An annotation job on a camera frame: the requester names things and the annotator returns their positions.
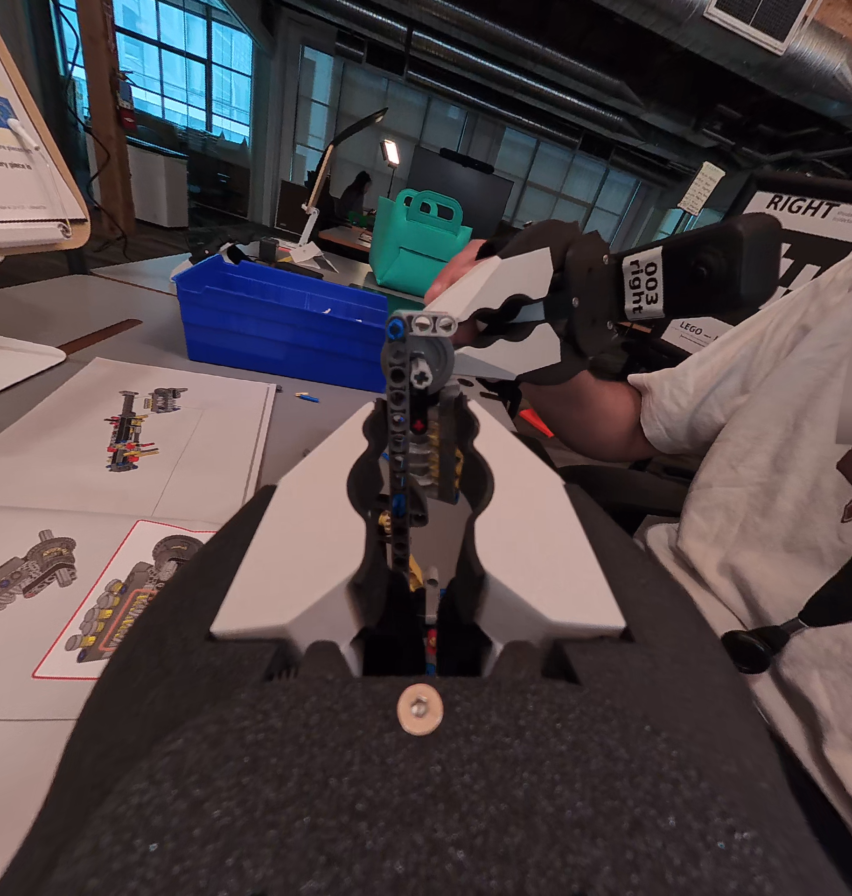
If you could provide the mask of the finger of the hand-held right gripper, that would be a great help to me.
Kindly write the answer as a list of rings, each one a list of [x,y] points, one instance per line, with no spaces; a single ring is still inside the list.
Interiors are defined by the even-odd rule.
[[[554,274],[550,249],[492,255],[427,304],[423,318],[443,337],[554,337],[544,312]]]
[[[498,339],[487,347],[461,347],[454,353],[455,376],[515,380],[560,363],[561,341],[550,323],[536,323],[519,341]]]

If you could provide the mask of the brick-built car chassis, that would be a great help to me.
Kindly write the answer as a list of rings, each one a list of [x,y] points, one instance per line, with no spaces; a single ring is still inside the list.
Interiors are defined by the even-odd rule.
[[[409,472],[412,420],[444,395],[459,397],[460,389],[452,383],[452,337],[432,332],[423,310],[396,312],[387,320],[381,364],[386,379],[388,498],[379,525],[387,536],[390,566],[409,583],[410,531],[425,526],[429,518],[428,497]]]

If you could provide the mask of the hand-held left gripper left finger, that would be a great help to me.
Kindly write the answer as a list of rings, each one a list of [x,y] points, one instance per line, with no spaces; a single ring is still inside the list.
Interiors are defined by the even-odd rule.
[[[285,639],[299,653],[336,644],[355,676],[358,634],[375,624],[385,599],[355,590],[368,547],[386,561],[377,534],[386,405],[365,404],[277,484],[210,627],[218,640]]]

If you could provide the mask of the hanging paper note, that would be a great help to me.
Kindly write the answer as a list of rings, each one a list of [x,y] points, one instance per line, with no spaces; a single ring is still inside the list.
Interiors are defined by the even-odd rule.
[[[702,212],[713,191],[726,176],[726,171],[711,161],[705,161],[695,174],[686,192],[678,202],[678,208],[697,217]]]

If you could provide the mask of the silver ventilation duct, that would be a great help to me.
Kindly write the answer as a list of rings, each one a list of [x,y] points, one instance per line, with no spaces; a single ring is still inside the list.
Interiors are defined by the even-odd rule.
[[[852,43],[814,23],[813,10],[777,56],[706,19],[706,3],[603,1],[601,6],[783,97],[852,107]]]

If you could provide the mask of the person's right forearm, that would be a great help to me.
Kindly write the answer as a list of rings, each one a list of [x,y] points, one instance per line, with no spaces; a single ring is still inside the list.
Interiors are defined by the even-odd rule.
[[[523,397],[567,448],[596,462],[638,462],[660,451],[644,433],[642,395],[581,372],[559,385],[522,383]]]

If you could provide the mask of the brick-built engine block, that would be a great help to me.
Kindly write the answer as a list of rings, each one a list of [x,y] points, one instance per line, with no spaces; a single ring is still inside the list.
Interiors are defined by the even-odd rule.
[[[409,472],[427,497],[457,504],[464,457],[457,446],[455,397],[446,395],[412,420]]]

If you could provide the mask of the teal tote bag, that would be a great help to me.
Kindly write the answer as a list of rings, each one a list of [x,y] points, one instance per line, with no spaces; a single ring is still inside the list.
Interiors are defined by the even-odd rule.
[[[369,264],[381,287],[424,297],[443,267],[469,244],[460,203],[432,190],[378,198]]]

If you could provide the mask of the black monitor screen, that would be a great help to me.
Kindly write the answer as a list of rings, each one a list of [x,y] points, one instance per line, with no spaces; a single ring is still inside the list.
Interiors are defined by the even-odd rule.
[[[505,216],[514,184],[417,146],[406,186],[415,192],[432,191],[455,199],[463,210],[463,224],[473,230],[473,238],[488,239]]]

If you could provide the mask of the blue plastic bin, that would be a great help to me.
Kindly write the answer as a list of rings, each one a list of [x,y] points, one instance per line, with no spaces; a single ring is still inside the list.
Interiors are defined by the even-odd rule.
[[[385,391],[386,297],[220,255],[175,285],[189,359]]]

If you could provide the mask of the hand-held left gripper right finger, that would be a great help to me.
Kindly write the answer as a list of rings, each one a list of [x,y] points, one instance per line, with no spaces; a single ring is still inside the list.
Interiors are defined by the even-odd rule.
[[[457,401],[471,508],[457,561],[457,611],[489,639],[486,676],[504,647],[619,637],[626,621],[558,474],[480,404]]]

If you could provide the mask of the person's right hand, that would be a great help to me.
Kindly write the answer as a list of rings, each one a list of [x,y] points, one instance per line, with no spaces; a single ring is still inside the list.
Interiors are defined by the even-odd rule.
[[[458,252],[444,267],[427,290],[424,303],[428,306],[442,293],[470,272],[480,261],[496,253],[495,242],[488,240],[472,240]]]

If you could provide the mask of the wooden post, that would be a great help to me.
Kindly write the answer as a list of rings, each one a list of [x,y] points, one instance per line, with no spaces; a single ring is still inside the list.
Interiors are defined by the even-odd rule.
[[[129,153],[119,118],[119,65],[111,1],[77,1],[77,19],[87,79],[87,96],[95,137],[98,200],[108,212],[105,232],[133,235],[136,217],[131,191]]]

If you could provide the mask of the white air vent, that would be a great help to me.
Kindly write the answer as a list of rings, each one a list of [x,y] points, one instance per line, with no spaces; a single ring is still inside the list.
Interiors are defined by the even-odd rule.
[[[813,1],[709,1],[706,19],[782,56],[805,26]]]

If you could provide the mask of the person's dark trousers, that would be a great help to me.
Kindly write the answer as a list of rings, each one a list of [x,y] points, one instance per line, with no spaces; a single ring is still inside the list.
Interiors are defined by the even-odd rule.
[[[754,703],[757,712],[768,728],[781,768],[788,780],[790,792],[801,807],[806,821],[830,862],[852,891],[852,832],[850,828],[826,794],[791,752],[790,747],[775,732],[757,701]]]

